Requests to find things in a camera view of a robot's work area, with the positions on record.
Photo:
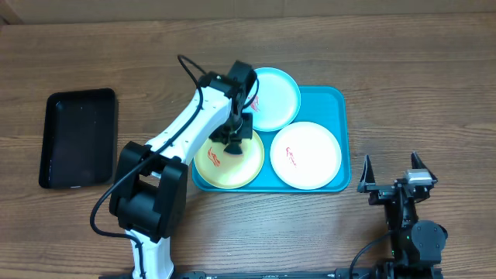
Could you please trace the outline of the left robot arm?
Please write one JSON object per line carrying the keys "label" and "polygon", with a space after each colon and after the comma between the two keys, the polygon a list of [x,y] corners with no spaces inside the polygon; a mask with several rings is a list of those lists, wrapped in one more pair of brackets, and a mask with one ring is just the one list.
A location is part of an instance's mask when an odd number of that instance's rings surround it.
{"label": "left robot arm", "polygon": [[109,211],[133,248],[129,278],[169,278],[174,273],[170,240],[186,203],[188,171],[206,140],[233,155],[253,135],[246,98],[257,83],[249,65],[236,61],[226,75],[215,72],[194,80],[196,91],[183,112],[158,136],[122,149]]}

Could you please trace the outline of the green and pink sponge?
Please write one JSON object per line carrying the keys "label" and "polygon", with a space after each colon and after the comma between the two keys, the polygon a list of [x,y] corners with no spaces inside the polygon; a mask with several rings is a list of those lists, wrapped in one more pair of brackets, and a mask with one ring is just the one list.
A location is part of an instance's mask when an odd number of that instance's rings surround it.
{"label": "green and pink sponge", "polygon": [[241,148],[241,142],[231,142],[226,145],[224,152],[231,155],[242,155],[243,150]]}

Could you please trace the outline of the yellow green plate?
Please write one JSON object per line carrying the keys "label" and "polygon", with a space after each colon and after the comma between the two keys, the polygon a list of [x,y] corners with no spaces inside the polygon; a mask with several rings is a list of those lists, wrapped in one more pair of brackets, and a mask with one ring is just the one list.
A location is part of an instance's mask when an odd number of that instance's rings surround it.
{"label": "yellow green plate", "polygon": [[216,188],[231,190],[249,184],[264,164],[264,145],[253,131],[252,139],[243,139],[239,146],[242,153],[233,155],[225,151],[226,145],[207,139],[195,154],[196,171]]}

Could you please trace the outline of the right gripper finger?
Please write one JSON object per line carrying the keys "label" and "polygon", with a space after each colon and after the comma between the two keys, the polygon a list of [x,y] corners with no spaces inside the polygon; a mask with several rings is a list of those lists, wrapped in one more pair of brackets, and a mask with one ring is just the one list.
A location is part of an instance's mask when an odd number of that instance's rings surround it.
{"label": "right gripper finger", "polygon": [[375,186],[374,171],[370,161],[370,157],[367,154],[364,157],[363,172],[361,174],[360,182],[357,186],[357,191],[359,193],[370,192],[371,188]]}
{"label": "right gripper finger", "polygon": [[412,169],[413,170],[417,170],[420,173],[426,173],[426,174],[428,174],[429,177],[430,177],[431,183],[432,184],[436,184],[437,183],[437,177],[422,162],[420,156],[418,155],[418,153],[416,151],[413,151],[412,154],[411,154],[411,162],[412,162]]}

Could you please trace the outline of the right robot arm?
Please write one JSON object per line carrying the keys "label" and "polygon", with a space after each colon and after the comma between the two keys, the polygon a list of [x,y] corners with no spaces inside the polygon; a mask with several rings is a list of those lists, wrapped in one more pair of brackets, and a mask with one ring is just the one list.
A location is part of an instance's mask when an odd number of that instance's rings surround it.
{"label": "right robot arm", "polygon": [[[367,244],[353,258],[351,278],[441,278],[437,267],[448,238],[447,230],[430,220],[419,219],[416,205],[430,197],[437,177],[416,152],[411,154],[412,167],[392,184],[379,185],[374,178],[370,157],[365,156],[363,173],[357,186],[359,193],[368,193],[370,205],[383,205],[387,223],[384,236]],[[391,259],[378,261],[368,272],[354,267],[372,246],[389,239]]]}

